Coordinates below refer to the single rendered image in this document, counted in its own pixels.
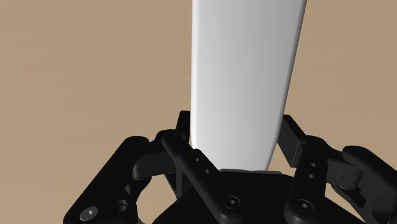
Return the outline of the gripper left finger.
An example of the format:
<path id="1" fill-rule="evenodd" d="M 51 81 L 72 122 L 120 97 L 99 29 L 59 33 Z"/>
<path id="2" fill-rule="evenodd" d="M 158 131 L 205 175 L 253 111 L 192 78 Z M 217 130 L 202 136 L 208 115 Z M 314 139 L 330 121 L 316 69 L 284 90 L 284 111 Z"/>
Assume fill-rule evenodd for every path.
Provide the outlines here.
<path id="1" fill-rule="evenodd" d="M 126 138 L 65 214 L 63 224 L 138 224 L 137 200 L 164 175 L 177 200 L 153 224 L 243 224 L 243 199 L 225 175 L 189 145 L 190 112 L 154 140 Z"/>

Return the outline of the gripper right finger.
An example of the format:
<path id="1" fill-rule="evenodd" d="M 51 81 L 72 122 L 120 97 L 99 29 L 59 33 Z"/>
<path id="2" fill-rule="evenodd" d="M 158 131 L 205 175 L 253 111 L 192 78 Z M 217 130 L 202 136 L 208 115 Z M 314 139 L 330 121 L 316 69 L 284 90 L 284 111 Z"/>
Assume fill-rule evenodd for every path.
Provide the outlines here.
<path id="1" fill-rule="evenodd" d="M 397 170 L 370 150 L 338 151 L 289 115 L 277 143 L 295 168 L 284 206 L 288 224 L 397 224 Z"/>

